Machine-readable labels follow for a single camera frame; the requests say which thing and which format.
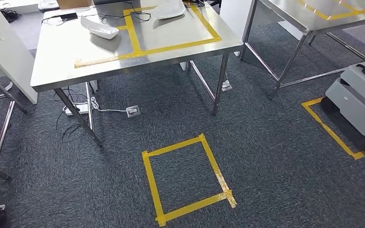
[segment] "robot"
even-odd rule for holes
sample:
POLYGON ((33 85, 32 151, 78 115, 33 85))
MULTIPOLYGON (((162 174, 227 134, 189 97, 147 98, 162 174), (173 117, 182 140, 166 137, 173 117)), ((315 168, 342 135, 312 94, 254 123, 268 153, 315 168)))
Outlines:
POLYGON ((340 112, 365 136, 365 62, 350 66, 326 91, 324 112, 340 112))

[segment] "black device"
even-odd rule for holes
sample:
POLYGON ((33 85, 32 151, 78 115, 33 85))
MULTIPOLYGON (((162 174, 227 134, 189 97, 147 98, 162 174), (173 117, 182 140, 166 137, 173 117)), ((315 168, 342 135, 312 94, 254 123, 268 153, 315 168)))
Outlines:
POLYGON ((68 20, 74 20, 77 19, 77 14, 76 13, 68 13, 68 14, 62 14, 60 15, 62 21, 68 21, 68 20))

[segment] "electrical cord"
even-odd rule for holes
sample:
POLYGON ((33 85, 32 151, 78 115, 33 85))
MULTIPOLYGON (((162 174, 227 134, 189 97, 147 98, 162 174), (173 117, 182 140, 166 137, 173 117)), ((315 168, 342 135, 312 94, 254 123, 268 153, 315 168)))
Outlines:
MULTIPOLYGON (((152 18, 152 14, 151 13, 146 13, 146 12, 136 12, 136 10, 135 10, 135 7, 134 7, 134 5, 132 4, 132 2, 128 2, 128 1, 126 1, 126 3, 128 3, 128 4, 130 4, 131 6, 132 6, 132 9, 134 10, 134 13, 133 14, 135 14, 134 16, 138 19, 138 20, 140 20, 141 22, 146 22, 146 21, 149 21, 151 18, 152 18), (148 19, 142 19, 142 18, 140 18, 139 16, 137 16, 137 15, 147 15, 147 16, 149 16, 149 18, 148 19)), ((49 18, 45 18, 45 19, 43 19, 42 21, 41 21, 41 23, 46 23, 46 24, 48 24, 48 25, 53 25, 53 24, 50 24, 50 23, 48 23, 48 20, 49 19, 52 19, 52 18, 59 18, 59 17, 61 17, 62 15, 55 15, 55 16, 52 16, 52 17, 49 17, 49 18)), ((101 17, 101 22, 103 23, 103 24, 107 24, 107 21, 108 21, 108 18, 116 18, 116 19, 120 19, 120 18, 125 18, 125 17, 127 17, 127 16, 132 16, 132 14, 130 13, 130 14, 128 14, 128 15, 123 15, 123 16, 115 16, 115 15, 108 15, 108 14, 103 14, 103 13, 97 13, 97 14, 91 14, 91 15, 85 15, 85 17, 89 17, 89 16, 100 16, 101 17)), ((59 25, 62 25, 62 24, 64 24, 65 22, 66 22, 67 20, 65 19, 62 23, 60 23, 60 24, 57 24, 57 25, 53 25, 53 26, 59 26, 59 25)))

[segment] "white cable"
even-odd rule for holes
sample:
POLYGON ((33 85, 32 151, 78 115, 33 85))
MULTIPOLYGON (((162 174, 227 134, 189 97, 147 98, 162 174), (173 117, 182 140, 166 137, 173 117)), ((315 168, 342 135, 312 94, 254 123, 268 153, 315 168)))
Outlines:
POLYGON ((105 109, 105 110, 101 110, 99 108, 99 105, 98 105, 98 103, 96 101, 96 98, 94 96, 91 98, 91 101, 92 101, 92 107, 94 109, 96 109, 96 110, 101 111, 101 112, 126 112, 126 110, 118 110, 118 109, 105 109))

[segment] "stainless steel table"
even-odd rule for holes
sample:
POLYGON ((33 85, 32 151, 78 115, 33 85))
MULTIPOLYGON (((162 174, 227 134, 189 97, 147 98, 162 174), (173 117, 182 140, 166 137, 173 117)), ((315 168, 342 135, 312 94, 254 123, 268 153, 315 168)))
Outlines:
MULTIPOLYGON (((185 14, 173 19, 159 20, 152 15, 151 20, 141 22, 136 18, 148 19, 147 15, 136 15, 135 11, 151 13, 160 2, 135 0, 132 1, 133 7, 130 3, 119 2, 89 10, 70 10, 76 10, 80 16, 90 15, 89 19, 98 22, 100 16, 96 14, 124 15, 121 19, 107 17, 103 21, 120 29, 112 40, 90 34, 80 25, 79 19, 61 24, 58 18, 52 18, 42 24, 31 86, 38 92, 53 89, 99 146, 101 142, 94 133, 92 111, 89 113, 89 127, 62 87, 86 83, 90 97, 89 81, 186 62, 188 69, 192 67, 195 70, 213 100, 212 113, 217 112, 228 54, 238 51, 242 42, 208 5, 198 8, 186 4, 185 14), (192 61, 215 55, 223 55, 216 94, 209 89, 192 61)), ((67 11, 47 12, 44 18, 67 11)))
POLYGON ((312 36, 313 40, 315 35, 321 33, 363 24, 365 24, 365 0, 252 0, 250 16, 246 24, 247 30, 244 36, 245 43, 241 48, 240 59, 243 60, 245 51, 248 48, 268 70, 268 72, 276 80, 275 88, 270 94, 270 98, 273 98, 277 91, 282 87, 296 85, 298 83, 342 72, 346 69, 342 68, 317 76, 300 79, 294 82, 282 83, 282 81, 288 75, 288 71, 293 64, 293 61, 296 59, 308 36, 312 36), (290 57, 282 74, 279 77, 248 43, 255 9, 258 2, 261 2, 273 10, 276 14, 281 16, 284 20, 288 21, 303 33, 294 53, 290 57))

